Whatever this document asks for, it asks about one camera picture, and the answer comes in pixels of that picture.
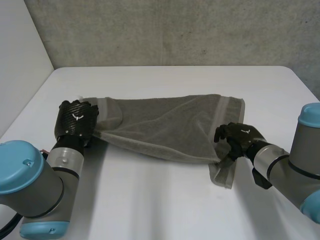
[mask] black cable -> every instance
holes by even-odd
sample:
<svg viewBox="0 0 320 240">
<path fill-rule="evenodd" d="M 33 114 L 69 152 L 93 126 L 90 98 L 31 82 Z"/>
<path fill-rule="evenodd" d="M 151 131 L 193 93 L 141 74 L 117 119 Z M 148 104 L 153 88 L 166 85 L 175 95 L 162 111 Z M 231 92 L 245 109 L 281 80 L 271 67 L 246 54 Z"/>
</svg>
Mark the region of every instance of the black cable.
<svg viewBox="0 0 320 240">
<path fill-rule="evenodd" d="M 15 214 L 11 221 L 0 230 L 0 240 L 8 236 L 15 229 L 21 219 L 22 216 L 19 213 Z"/>
</svg>

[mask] white table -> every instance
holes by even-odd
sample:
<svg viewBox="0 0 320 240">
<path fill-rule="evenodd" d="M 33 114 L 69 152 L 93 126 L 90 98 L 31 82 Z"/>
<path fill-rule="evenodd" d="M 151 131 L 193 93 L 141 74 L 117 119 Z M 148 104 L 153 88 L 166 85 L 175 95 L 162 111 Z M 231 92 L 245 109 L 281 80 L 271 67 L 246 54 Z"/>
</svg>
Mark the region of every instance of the white table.
<svg viewBox="0 0 320 240">
<path fill-rule="evenodd" d="M 243 98 L 244 123 L 287 151 L 302 106 L 318 101 L 281 66 L 67 67 L 51 74 L 0 141 L 25 140 L 50 150 L 58 106 L 79 96 L 197 94 Z M 320 226 L 273 187 L 256 186 L 251 168 L 240 159 L 229 190 L 211 183 L 207 165 L 156 160 L 97 140 L 86 154 L 65 239 L 319 239 Z M 1 206 L 0 215 L 1 228 L 13 211 Z M 17 227 L 6 240 L 18 236 Z"/>
</svg>

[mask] towel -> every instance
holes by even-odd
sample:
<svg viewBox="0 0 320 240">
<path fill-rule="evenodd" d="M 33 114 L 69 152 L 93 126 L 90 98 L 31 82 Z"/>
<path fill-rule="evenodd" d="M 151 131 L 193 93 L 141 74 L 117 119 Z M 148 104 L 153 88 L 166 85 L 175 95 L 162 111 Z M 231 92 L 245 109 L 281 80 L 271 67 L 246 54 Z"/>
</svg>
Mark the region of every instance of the towel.
<svg viewBox="0 0 320 240">
<path fill-rule="evenodd" d="M 236 163 L 218 163 L 230 151 L 214 143 L 222 124 L 242 123 L 245 102 L 218 94 L 172 98 L 84 98 L 97 105 L 94 136 L 118 147 L 175 162 L 208 164 L 211 181 L 231 189 Z"/>
</svg>

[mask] robotic hand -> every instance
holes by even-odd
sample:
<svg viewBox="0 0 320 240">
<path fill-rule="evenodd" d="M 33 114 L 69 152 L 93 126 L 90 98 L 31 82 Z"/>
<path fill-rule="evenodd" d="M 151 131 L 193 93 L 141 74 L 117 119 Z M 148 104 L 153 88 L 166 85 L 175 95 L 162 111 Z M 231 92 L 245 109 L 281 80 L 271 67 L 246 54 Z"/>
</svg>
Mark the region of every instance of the robotic hand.
<svg viewBox="0 0 320 240">
<path fill-rule="evenodd" d="M 225 167 L 227 164 L 230 165 L 240 157 L 251 159 L 253 164 L 253 158 L 257 149 L 270 145 L 254 126 L 242 123 L 230 122 L 228 125 L 217 127 L 214 142 L 218 143 L 224 139 L 231 146 L 231 150 L 227 157 L 221 161 L 220 167 Z M 252 175 L 258 186 L 264 189 L 269 189 L 272 186 L 255 168 L 252 169 Z"/>
<path fill-rule="evenodd" d="M 221 125 L 214 141 L 223 139 L 231 150 L 221 165 L 247 157 L 253 164 L 252 174 L 258 186 L 274 186 L 304 215 L 320 224 L 320 103 L 302 108 L 290 154 L 266 142 L 250 125 Z"/>
<path fill-rule="evenodd" d="M 98 114 L 96 105 L 64 101 L 54 128 L 56 144 L 47 161 L 26 141 L 0 144 L 0 204 L 24 217 L 21 237 L 53 240 L 67 232 L 84 163 L 84 147 L 94 132 Z M 14 227 L 5 226 L 0 239 Z"/>
</svg>

